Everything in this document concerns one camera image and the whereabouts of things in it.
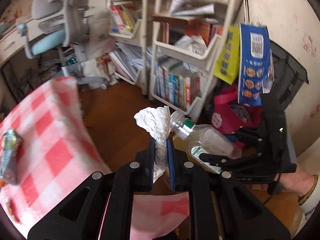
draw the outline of crumpled tissue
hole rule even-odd
[[[167,138],[170,134],[169,107],[147,107],[135,114],[137,125],[150,133],[156,141],[155,166],[153,182],[155,182],[168,166]]]

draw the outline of drawer handle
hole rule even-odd
[[[11,42],[11,43],[8,45],[8,47],[6,47],[6,48],[4,49],[4,51],[7,50],[8,48],[10,48],[14,43],[15,43],[14,41]]]

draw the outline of magenta bag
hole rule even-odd
[[[230,103],[237,104],[237,98],[237,86],[232,85],[222,90],[221,94],[213,99],[214,111],[211,125],[222,134],[231,134],[231,132],[237,131],[240,126],[258,126],[260,123],[262,106],[244,106],[251,117],[250,122],[244,122],[229,106]]]

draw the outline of checkered tablecloth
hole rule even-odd
[[[33,91],[0,124],[0,136],[9,128],[23,143],[17,154],[18,185],[1,189],[0,204],[27,238],[29,230],[91,173],[111,170],[83,124],[73,77],[50,80]],[[165,235],[187,216],[187,194],[135,195],[131,239]]]

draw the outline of blue bag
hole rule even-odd
[[[267,27],[240,25],[238,103],[261,106],[260,94],[271,68]]]

